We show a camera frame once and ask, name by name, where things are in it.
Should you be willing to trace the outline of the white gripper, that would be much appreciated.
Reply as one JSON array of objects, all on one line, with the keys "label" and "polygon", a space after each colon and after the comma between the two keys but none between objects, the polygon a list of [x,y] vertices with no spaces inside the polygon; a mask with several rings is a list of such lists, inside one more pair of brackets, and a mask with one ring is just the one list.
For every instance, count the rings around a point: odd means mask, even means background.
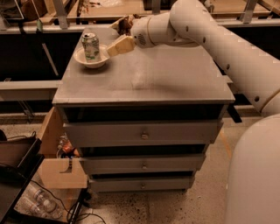
[{"label": "white gripper", "polygon": [[109,57],[129,53],[135,46],[149,48],[159,44],[167,44],[175,39],[175,30],[170,23],[168,12],[148,17],[141,17],[133,21],[130,29],[131,36],[122,35],[106,47]]}]

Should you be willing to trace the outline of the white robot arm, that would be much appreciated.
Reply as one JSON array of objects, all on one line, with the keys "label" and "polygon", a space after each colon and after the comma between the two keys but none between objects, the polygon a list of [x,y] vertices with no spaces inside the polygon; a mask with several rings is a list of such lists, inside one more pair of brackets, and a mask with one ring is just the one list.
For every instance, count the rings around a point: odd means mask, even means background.
[{"label": "white robot arm", "polygon": [[109,56],[159,44],[202,46],[262,115],[234,148],[225,224],[280,224],[280,60],[212,18],[200,0],[176,0],[170,11],[136,19]]}]

